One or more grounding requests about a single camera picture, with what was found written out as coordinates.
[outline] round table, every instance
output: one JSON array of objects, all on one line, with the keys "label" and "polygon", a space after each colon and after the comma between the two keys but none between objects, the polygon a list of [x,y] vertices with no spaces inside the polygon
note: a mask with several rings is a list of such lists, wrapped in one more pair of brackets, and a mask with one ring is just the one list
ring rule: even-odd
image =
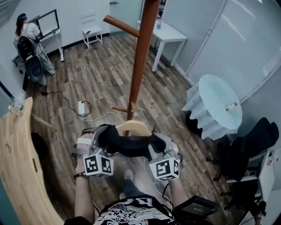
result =
[{"label": "round table", "polygon": [[190,119],[198,120],[197,127],[202,128],[202,139],[216,140],[226,134],[235,134],[242,122],[240,104],[226,111],[226,108],[238,101],[231,87],[214,75],[204,75],[187,92],[187,103],[183,111],[191,111]]}]

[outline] display screen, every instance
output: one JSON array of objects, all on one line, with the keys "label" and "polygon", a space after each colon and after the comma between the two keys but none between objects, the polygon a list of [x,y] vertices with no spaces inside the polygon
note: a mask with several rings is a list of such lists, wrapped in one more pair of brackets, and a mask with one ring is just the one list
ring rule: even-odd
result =
[{"label": "display screen", "polygon": [[207,208],[207,207],[195,204],[195,203],[192,203],[192,204],[184,207],[182,210],[185,212],[188,212],[190,214],[195,214],[198,216],[204,216],[207,213],[209,213],[210,211],[212,211],[212,209],[210,209],[210,208]]}]

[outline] wooden floor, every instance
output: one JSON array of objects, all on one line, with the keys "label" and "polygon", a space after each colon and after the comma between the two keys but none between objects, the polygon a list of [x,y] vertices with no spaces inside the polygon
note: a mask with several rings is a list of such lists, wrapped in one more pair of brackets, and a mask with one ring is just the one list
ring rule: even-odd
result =
[{"label": "wooden floor", "polygon": [[[70,152],[78,135],[84,128],[103,123],[118,125],[121,120],[109,115],[96,122],[85,123],[68,108],[60,93],[42,96],[39,91],[61,91],[74,109],[77,109],[78,101],[89,101],[92,112],[86,120],[93,120],[107,112],[114,112],[125,120],[125,113],[110,108],[113,105],[127,107],[134,61],[133,41],[130,36],[106,37],[103,46],[96,42],[90,50],[85,44],[71,47],[64,50],[64,63],[60,62],[59,54],[50,57],[56,76],[47,76],[47,88],[28,84],[27,95],[34,99],[33,113],[58,128],[54,132],[36,122],[32,124],[33,131],[39,133],[49,147],[42,160],[44,179],[50,199],[63,219],[74,216],[75,162]],[[218,168],[205,161],[207,156],[215,154],[212,141],[202,141],[184,125],[185,116],[181,108],[185,105],[185,92],[190,85],[174,68],[163,62],[153,73],[154,59],[155,54],[150,50],[137,102],[137,107],[143,108],[146,113],[139,112],[134,119],[143,121],[151,130],[156,124],[156,131],[168,135],[178,144],[184,156],[180,178],[188,197],[199,195],[221,205],[220,211],[209,217],[210,221],[214,225],[235,225],[243,212],[223,210],[230,199],[220,197],[220,193],[229,189],[228,184],[224,178],[214,183],[212,178]],[[133,170],[136,185],[141,191],[164,202],[155,191],[154,184],[146,179],[143,157],[133,159],[119,154],[114,156],[114,160],[113,176],[90,179],[93,203],[100,210],[119,199],[123,173],[128,168]],[[159,192],[163,191],[163,187],[162,183],[156,184]]]}]

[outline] shoe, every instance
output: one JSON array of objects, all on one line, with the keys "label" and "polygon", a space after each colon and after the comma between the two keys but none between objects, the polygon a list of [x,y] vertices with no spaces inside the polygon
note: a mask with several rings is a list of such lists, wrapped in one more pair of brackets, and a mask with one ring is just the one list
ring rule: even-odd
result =
[{"label": "shoe", "polygon": [[122,192],[122,193],[119,195],[119,200],[122,200],[122,199],[125,199],[125,198],[126,198],[126,196],[125,196],[124,192]]},{"label": "shoe", "polygon": [[124,180],[127,180],[127,179],[133,181],[133,172],[130,169],[126,170],[124,173]]}]

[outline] wooden pole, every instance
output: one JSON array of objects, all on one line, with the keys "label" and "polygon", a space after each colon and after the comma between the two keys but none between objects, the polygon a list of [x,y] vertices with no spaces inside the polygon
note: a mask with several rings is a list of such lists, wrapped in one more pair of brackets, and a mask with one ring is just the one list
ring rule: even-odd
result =
[{"label": "wooden pole", "polygon": [[128,103],[128,109],[123,109],[117,106],[113,106],[112,109],[116,109],[122,112],[127,112],[127,120],[132,120],[133,110],[136,109],[137,97],[140,91],[142,74],[144,71],[145,60],[148,54],[151,36],[153,33],[160,0],[145,0],[142,19],[140,22],[140,31],[123,23],[122,21],[106,16],[104,21],[114,25],[131,35],[137,37],[137,47],[135,54],[135,62],[133,65],[133,75],[131,82],[130,97]]}]

